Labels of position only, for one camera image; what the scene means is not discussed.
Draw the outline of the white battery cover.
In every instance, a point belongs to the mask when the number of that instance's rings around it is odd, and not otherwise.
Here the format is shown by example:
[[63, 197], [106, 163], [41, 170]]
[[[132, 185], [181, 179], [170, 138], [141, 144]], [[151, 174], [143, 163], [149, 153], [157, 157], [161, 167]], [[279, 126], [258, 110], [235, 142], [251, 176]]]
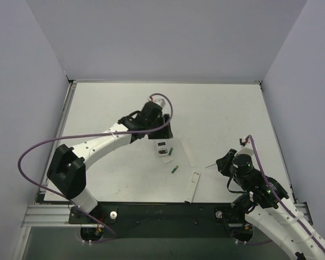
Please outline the white battery cover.
[[163, 162], [164, 162], [165, 164], [171, 163], [173, 160], [174, 160], [174, 157], [171, 156], [171, 155], [166, 156], [166, 157], [163, 157]]

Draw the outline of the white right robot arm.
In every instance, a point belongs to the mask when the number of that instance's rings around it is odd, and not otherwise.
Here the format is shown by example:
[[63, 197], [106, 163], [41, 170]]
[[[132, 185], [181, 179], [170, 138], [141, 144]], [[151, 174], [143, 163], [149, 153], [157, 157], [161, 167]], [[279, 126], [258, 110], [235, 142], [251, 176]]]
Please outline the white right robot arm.
[[261, 230], [291, 259], [325, 259], [325, 239], [305, 219], [287, 191], [252, 163], [249, 154], [230, 149], [216, 160], [219, 173], [241, 190], [231, 203], [234, 217]]

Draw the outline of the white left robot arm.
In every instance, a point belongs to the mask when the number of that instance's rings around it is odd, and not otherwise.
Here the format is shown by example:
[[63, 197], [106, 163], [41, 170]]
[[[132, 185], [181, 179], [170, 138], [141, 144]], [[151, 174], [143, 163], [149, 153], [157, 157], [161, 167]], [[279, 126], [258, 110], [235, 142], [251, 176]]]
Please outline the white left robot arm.
[[48, 179], [61, 194], [81, 209], [89, 223], [103, 216], [99, 202], [86, 187], [86, 171], [112, 151], [139, 139], [173, 137], [169, 114], [163, 113], [164, 99], [150, 99], [137, 110], [119, 119], [103, 136], [68, 147], [60, 145], [54, 152], [47, 171]]

